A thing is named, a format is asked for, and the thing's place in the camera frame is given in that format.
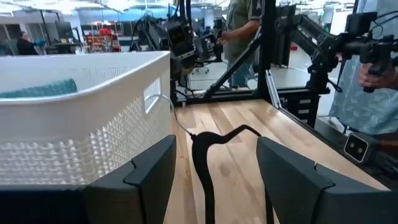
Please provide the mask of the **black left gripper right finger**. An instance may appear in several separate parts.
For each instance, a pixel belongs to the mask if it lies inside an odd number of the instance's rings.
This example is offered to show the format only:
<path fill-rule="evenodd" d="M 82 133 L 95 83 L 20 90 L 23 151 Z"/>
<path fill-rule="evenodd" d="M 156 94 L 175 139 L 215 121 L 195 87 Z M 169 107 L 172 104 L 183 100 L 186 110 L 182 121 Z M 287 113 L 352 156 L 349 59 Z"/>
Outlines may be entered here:
<path fill-rule="evenodd" d="M 397 224 L 397 192 L 337 173 L 267 138 L 259 169 L 280 223 Z"/>

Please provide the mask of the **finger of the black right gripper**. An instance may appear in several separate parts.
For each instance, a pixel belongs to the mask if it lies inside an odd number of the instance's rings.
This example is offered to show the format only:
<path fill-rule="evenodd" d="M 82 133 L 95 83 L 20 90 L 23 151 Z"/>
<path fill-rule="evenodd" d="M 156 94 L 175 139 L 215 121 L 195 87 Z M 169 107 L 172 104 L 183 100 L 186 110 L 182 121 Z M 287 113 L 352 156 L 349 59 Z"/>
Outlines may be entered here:
<path fill-rule="evenodd" d="M 179 80 L 182 75 L 182 63 L 179 59 L 170 59 L 170 78 L 172 80 Z"/>
<path fill-rule="evenodd" d="M 192 73 L 196 59 L 194 57 L 186 58 L 183 60 L 183 74 L 189 75 Z"/>

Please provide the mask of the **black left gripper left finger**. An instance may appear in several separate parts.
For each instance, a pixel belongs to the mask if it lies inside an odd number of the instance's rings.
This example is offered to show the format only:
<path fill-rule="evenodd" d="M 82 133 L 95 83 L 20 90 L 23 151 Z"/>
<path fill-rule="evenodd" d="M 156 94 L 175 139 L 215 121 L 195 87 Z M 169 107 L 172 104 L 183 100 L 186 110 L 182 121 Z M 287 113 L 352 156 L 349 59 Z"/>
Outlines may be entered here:
<path fill-rule="evenodd" d="M 176 136 L 168 135 L 88 185 L 84 200 L 92 224 L 162 224 L 176 164 Z"/>

